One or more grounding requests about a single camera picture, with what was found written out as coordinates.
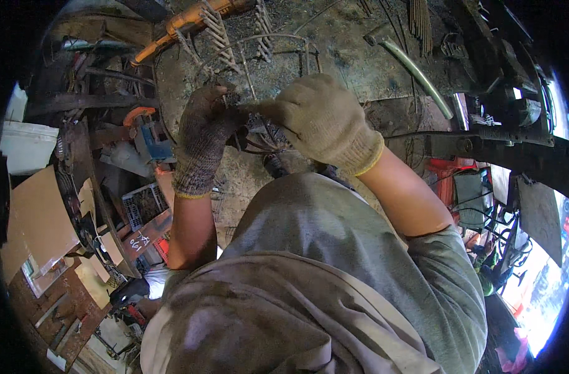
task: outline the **hammer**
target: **hammer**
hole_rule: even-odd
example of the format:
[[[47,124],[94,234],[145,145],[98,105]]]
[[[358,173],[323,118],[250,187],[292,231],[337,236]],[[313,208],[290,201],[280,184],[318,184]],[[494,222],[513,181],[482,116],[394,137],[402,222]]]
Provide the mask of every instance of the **hammer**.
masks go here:
[[[363,36],[363,39],[368,42],[369,45],[374,47],[376,44],[384,47],[387,51],[391,52],[401,64],[407,68],[409,73],[417,79],[417,81],[422,85],[427,94],[429,94],[434,102],[440,108],[442,115],[447,120],[453,118],[453,112],[451,108],[448,107],[446,101],[442,95],[438,92],[436,87],[430,82],[430,79],[417,67],[415,62],[409,58],[403,52],[403,49],[397,45],[390,37],[390,32],[392,31],[392,25],[390,23],[383,23],[382,25],[371,30],[369,33]]]

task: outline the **steel pipe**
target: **steel pipe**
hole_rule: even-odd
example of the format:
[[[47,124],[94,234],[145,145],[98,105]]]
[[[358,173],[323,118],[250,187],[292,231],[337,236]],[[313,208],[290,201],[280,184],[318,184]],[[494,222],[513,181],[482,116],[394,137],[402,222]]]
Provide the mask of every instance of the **steel pipe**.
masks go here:
[[[386,50],[398,58],[401,61],[401,64],[405,65],[407,70],[415,77],[415,79],[417,79],[417,81],[422,84],[426,93],[432,97],[434,102],[438,105],[438,108],[440,108],[440,111],[442,112],[444,118],[447,120],[453,118],[453,112],[451,111],[451,108],[448,107],[443,96],[438,92],[436,87],[434,87],[432,82],[430,82],[430,79],[426,77],[420,68],[417,67],[415,62],[413,62],[413,60],[411,60],[409,56],[403,52],[403,49],[401,49],[390,36],[384,36],[380,41],[377,42],[373,36],[366,35],[366,41],[368,41],[368,43],[370,43],[372,46],[376,44],[383,46],[386,48]]]

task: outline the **beige knit glove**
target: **beige knit glove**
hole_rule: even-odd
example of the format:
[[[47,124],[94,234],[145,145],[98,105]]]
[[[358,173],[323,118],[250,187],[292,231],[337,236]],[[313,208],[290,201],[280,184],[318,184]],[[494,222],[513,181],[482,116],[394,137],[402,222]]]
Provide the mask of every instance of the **beige knit glove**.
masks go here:
[[[280,126],[302,155],[353,175],[370,170],[385,147],[355,96],[327,74],[295,79],[258,111]]]

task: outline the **pink cloth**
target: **pink cloth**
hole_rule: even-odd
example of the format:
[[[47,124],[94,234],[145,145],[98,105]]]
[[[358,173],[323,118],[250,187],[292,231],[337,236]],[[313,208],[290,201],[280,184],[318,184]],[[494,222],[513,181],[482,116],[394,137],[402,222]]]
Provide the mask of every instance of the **pink cloth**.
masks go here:
[[[495,348],[495,351],[499,355],[500,368],[504,373],[519,374],[528,363],[526,360],[526,355],[528,354],[528,335],[519,327],[516,327],[514,332],[515,337],[521,343],[517,355],[515,356],[515,362],[507,358],[505,349],[499,347]]]

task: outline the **gray knit glove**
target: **gray knit glove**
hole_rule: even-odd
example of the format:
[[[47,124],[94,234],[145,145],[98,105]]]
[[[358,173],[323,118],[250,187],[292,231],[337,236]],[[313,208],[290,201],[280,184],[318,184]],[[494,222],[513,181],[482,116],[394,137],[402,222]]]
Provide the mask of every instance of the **gray knit glove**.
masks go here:
[[[370,170],[385,147],[382,135],[366,124],[355,96],[327,74],[295,79],[256,110],[282,127],[305,157],[353,175]]]
[[[198,199],[208,194],[227,139],[245,118],[236,109],[225,109],[222,96],[228,88],[205,86],[191,94],[179,123],[173,175],[176,196]]]

